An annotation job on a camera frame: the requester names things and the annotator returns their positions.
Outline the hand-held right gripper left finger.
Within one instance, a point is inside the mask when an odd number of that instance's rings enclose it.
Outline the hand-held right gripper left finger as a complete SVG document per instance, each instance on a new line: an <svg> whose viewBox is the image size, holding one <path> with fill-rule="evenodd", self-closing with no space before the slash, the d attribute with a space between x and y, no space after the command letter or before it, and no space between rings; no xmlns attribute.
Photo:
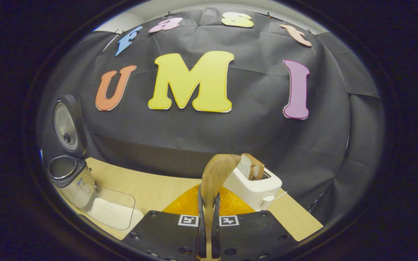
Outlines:
<svg viewBox="0 0 418 261"><path fill-rule="evenodd" d="M167 210L146 213L131 231L131 246L170 261L206 258L207 239L199 185L183 193Z"/></svg>

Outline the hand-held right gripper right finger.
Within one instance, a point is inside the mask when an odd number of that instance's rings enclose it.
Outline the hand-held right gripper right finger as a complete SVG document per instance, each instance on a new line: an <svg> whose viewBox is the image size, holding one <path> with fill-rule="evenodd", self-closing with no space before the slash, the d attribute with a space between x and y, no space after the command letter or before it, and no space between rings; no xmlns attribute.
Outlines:
<svg viewBox="0 0 418 261"><path fill-rule="evenodd" d="M220 215L220 195L214 202L211 257L220 260L290 258L298 242L270 211Z"/></svg>

